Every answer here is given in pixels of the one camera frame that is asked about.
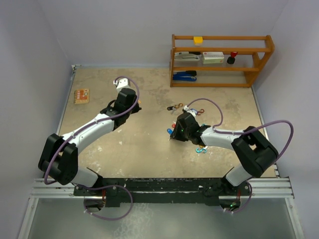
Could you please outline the black tag key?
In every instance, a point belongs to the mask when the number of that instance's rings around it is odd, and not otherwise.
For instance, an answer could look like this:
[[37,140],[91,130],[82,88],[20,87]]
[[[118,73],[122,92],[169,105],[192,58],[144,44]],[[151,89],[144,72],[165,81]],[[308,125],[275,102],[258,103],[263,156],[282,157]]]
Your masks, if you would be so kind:
[[178,109],[178,107],[176,107],[176,106],[167,107],[167,110],[168,110],[171,114],[173,114],[177,109]]

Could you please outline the red carabiner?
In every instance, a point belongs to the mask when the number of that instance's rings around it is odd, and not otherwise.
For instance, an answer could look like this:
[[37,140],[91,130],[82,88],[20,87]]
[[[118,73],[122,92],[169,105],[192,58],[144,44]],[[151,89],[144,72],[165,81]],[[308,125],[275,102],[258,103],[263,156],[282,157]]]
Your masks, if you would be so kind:
[[199,111],[196,112],[198,116],[201,115],[202,113],[204,113],[204,109],[200,109]]

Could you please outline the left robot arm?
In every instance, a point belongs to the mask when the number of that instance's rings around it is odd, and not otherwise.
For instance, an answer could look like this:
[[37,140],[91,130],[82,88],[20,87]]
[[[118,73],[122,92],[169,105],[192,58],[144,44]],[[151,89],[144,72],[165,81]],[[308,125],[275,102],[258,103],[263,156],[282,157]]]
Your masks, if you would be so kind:
[[50,135],[38,163],[38,168],[45,173],[44,183],[75,183],[83,185],[91,195],[101,193],[101,177],[93,170],[81,168],[78,155],[100,137],[123,125],[131,114],[141,110],[138,99],[139,91],[123,88],[115,100],[82,127],[63,136]]

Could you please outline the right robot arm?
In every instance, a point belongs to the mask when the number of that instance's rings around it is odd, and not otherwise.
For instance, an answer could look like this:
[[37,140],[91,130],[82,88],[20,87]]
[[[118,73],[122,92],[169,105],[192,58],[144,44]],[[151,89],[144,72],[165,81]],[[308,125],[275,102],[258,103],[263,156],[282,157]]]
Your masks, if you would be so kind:
[[238,191],[244,181],[252,177],[259,178],[279,156],[275,147],[253,126],[245,130],[217,131],[210,125],[199,125],[191,113],[182,113],[177,117],[170,138],[234,151],[240,164],[224,176],[221,187],[227,195]]

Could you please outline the orange small notebook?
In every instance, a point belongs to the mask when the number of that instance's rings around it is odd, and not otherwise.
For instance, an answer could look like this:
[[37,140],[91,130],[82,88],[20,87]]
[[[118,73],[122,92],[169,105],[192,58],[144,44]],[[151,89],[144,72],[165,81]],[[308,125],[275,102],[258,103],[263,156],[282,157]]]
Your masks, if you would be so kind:
[[88,88],[77,89],[74,91],[74,104],[87,104],[90,100],[90,90]]

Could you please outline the blue black stapler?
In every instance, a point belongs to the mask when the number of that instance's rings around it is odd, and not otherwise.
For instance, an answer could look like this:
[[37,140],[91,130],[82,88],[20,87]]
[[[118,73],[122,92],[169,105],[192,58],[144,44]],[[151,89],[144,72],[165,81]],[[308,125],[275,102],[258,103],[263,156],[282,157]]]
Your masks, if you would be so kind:
[[188,71],[174,72],[172,79],[174,81],[195,82],[197,80],[196,76],[197,76],[196,71],[188,70]]

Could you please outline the white grey stapler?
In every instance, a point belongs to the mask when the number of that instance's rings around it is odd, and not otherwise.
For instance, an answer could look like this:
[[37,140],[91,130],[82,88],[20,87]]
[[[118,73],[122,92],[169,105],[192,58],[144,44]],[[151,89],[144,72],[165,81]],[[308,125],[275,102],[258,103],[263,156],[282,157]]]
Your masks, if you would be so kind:
[[174,54],[175,61],[199,61],[201,58],[201,52],[176,52]]

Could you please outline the wooden shelf rack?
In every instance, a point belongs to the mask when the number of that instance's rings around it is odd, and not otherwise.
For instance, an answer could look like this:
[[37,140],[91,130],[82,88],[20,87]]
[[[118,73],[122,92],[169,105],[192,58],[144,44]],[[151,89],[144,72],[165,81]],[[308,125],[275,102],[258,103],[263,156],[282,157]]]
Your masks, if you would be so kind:
[[[170,86],[172,87],[251,87],[275,51],[266,36],[172,35]],[[240,72],[239,82],[216,83],[197,80],[198,72]]]

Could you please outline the white red box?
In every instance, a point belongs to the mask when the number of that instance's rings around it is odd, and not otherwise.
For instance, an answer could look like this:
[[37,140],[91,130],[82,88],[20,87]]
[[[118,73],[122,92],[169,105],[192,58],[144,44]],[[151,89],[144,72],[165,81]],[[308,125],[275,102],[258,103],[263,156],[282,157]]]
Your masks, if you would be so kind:
[[219,64],[223,63],[224,54],[223,52],[203,52],[202,62],[203,64]]

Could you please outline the red black stamp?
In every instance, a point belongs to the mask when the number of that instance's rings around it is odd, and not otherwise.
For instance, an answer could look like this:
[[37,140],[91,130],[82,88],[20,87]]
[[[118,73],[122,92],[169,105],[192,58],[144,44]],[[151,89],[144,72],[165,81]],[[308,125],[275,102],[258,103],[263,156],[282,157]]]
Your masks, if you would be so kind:
[[235,57],[237,56],[238,52],[231,52],[230,56],[227,59],[227,63],[233,65],[235,63]]

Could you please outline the yellow block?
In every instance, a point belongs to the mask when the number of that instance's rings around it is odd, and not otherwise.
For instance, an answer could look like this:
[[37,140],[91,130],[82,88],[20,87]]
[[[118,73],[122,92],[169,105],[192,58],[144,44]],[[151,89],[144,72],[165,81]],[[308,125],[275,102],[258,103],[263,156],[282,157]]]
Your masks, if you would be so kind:
[[195,46],[201,46],[203,44],[203,37],[202,36],[194,36],[193,37],[193,44]]

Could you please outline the black base frame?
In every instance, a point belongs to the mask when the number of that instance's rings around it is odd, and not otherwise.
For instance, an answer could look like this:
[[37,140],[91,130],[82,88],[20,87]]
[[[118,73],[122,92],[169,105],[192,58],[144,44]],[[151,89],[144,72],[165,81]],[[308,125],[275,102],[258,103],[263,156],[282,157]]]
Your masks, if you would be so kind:
[[230,186],[224,178],[101,178],[93,189],[76,186],[74,194],[86,201],[100,198],[109,208],[131,202],[238,208],[252,188],[248,182]]

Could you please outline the aluminium rail frame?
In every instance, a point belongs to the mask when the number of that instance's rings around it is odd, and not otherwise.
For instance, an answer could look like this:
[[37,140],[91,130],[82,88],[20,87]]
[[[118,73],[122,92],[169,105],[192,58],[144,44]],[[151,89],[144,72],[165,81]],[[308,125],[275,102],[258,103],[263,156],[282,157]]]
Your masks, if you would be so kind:
[[[120,78],[127,78],[127,77],[120,76],[116,79],[120,79]],[[133,89],[134,91],[139,91],[137,84],[133,82],[131,79],[129,80],[131,83],[131,89]],[[247,199],[251,199],[252,197],[257,197],[257,198],[263,198],[263,199],[284,198],[288,200],[294,197],[291,182],[288,178],[263,178],[262,176],[260,176],[259,178],[252,177],[246,180],[245,182],[248,182],[252,188],[252,195],[245,196]],[[38,200],[40,198],[53,198],[53,197],[82,198],[84,200],[84,204],[83,204],[84,212],[89,215],[92,214],[92,208],[101,209],[105,207],[105,205],[101,203],[100,198],[90,199],[86,201],[83,196],[75,196],[74,189],[76,186],[84,187],[83,185],[79,185],[75,183],[68,183],[66,185],[61,185],[58,182],[46,185],[44,183],[44,176],[40,179],[36,179],[34,182],[34,187],[32,189],[31,196],[29,198],[29,203],[24,216],[24,220],[20,229],[19,238],[26,239],[29,237],[31,225],[35,215],[35,210],[38,204]],[[231,208],[231,207],[223,208],[221,206],[219,207],[222,209],[222,211],[226,213],[234,214],[244,209],[245,205],[241,203],[238,208]]]

